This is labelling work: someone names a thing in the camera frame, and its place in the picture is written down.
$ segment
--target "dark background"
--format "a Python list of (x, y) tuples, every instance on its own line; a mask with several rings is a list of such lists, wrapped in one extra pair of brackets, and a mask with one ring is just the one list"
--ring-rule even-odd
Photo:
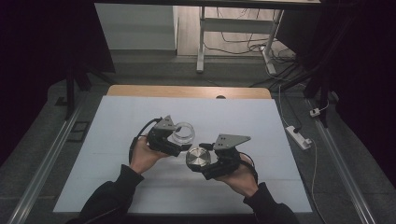
[(333, 58), (332, 88), (344, 122), (396, 186), (396, 3), (366, 1)]
[(76, 62), (114, 72), (89, 1), (0, 3), (0, 139), (2, 164), (47, 102), (48, 88)]

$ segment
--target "metal bracket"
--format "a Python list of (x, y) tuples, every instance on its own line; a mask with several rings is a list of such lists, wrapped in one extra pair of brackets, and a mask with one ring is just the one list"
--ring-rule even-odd
[(218, 140), (216, 140), (213, 149), (215, 150), (224, 150), (236, 147), (241, 145), (244, 142), (247, 142), (251, 138), (249, 136), (243, 135), (233, 135), (233, 134), (219, 134)]
[(175, 126), (174, 122), (172, 121), (171, 116), (168, 115), (164, 119), (162, 119), (160, 122), (158, 122), (154, 126), (154, 129), (174, 131), (176, 129), (176, 126)]

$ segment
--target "metal rail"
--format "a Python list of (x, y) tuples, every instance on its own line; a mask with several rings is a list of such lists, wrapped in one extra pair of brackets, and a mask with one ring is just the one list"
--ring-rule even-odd
[(82, 105), (84, 104), (88, 93), (82, 92), (80, 94), (78, 105), (76, 110), (71, 115), (69, 120), (64, 122), (62, 129), (59, 131), (55, 140), (53, 141), (49, 151), (44, 157), (38, 169), (35, 171), (35, 175), (30, 181), (28, 187), (25, 192), (21, 196), (20, 201), (14, 209), (9, 221), (7, 224), (17, 224), (24, 223), (26, 218), (29, 216), (30, 211), (32, 210), (33, 205), (35, 204), (35, 200), (37, 199), (38, 194), (44, 186), (44, 183), (47, 180), (47, 177), (50, 174), (53, 164), (58, 158), (59, 152), (64, 146), (64, 142), (66, 141), (67, 135), (70, 133), (79, 112), (81, 111)]
[[(306, 102), (312, 107), (309, 100), (306, 100)], [(324, 128), (319, 119), (315, 119), (315, 123), (317, 125), (319, 134), (322, 137), (322, 140), (325, 143), (330, 156), (332, 157), (335, 168), (337, 169), (338, 174), (344, 183), (344, 187), (346, 188), (346, 191), (355, 205), (359, 217), (361, 218), (361, 223), (375, 224), (376, 221), (373, 216), (373, 212), (365, 201), (364, 196), (361, 193), (361, 189), (353, 178), (352, 173), (350, 173), (349, 168), (347, 167), (347, 164), (341, 155), (340, 150), (338, 149), (338, 146), (335, 144), (334, 139), (332, 138), (330, 130), (328, 128)]]
[(241, 7), (266, 8), (288, 10), (350, 10), (356, 7), (360, 0), (351, 0), (346, 3), (321, 3), (319, 1), (268, 1), (268, 0), (94, 0), (95, 3), (109, 4), (138, 4), (161, 6), (188, 6), (188, 7)]

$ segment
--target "metal frame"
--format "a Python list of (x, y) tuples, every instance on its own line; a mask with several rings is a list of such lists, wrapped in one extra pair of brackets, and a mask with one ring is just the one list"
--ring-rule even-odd
[(7, 224), (24, 223), (26, 218), (29, 216), (32, 207), (35, 204), (35, 200), (37, 199), (38, 194), (43, 188), (44, 183), (46, 182), (47, 177), (50, 174), (52, 166), (58, 158), (62, 147), (64, 146), (67, 135), (69, 135), (70, 130), (72, 129), (79, 115), (79, 112), (81, 111), (81, 108), (85, 103), (87, 95), (87, 92), (81, 93), (76, 110), (71, 115), (70, 119), (64, 122), (62, 129), (59, 131), (58, 135), (53, 141), (49, 151), (47, 152), (40, 166), (35, 171), (35, 175), (30, 181), (25, 192), (21, 196), (21, 199), (15, 207), (14, 212), (12, 212), (11, 218), (8, 220)]
[(265, 1), (265, 0), (95, 0), (95, 3), (110, 4), (135, 4), (135, 5), (160, 5), (160, 6), (188, 6), (188, 7), (241, 7), (241, 8), (266, 8), (287, 10), (331, 10), (342, 11), (355, 7), (359, 0), (348, 3), (318, 3), (296, 1)]
[[(310, 107), (313, 108), (309, 100), (306, 100), (306, 102), (310, 105)], [(347, 167), (347, 163), (344, 161), (344, 158), (341, 155), (338, 146), (335, 144), (334, 139), (332, 138), (331, 131), (329, 130), (329, 128), (325, 128), (323, 126), (323, 123), (319, 119), (315, 119), (315, 124), (317, 125), (318, 132), (322, 137), (326, 148), (329, 151), (334, 166), (337, 169), (338, 174), (340, 175), (341, 180), (344, 183), (344, 187), (346, 187), (346, 191), (349, 194), (353, 204), (355, 205), (356, 211), (361, 218), (361, 223), (377, 223), (373, 216), (373, 212), (371, 211), (369, 205), (364, 199), (363, 194), (361, 193), (361, 189), (353, 178), (352, 173), (350, 173), (349, 168)]]
[(266, 47), (262, 51), (265, 64), (271, 75), (276, 74), (273, 64), (270, 62), (269, 55), (271, 46), (274, 42), (277, 27), (280, 22), (283, 10), (277, 10), (276, 17), (273, 21), (254, 21), (254, 20), (236, 20), (221, 18), (206, 18), (205, 7), (200, 10), (200, 39), (197, 56), (197, 73), (204, 72), (204, 36), (205, 31), (208, 32), (228, 32), (228, 33), (253, 33), (269, 35)]

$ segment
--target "black sleeve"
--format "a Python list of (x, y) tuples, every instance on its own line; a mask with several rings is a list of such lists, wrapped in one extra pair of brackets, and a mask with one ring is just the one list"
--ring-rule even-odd
[(259, 223), (299, 223), (297, 217), (287, 205), (274, 201), (265, 183), (260, 183), (259, 190), (250, 198), (245, 198), (244, 203), (253, 209)]
[(136, 186), (143, 179), (142, 175), (122, 165), (116, 182), (107, 181), (101, 185), (85, 203), (78, 218), (66, 224), (120, 223), (131, 206)]

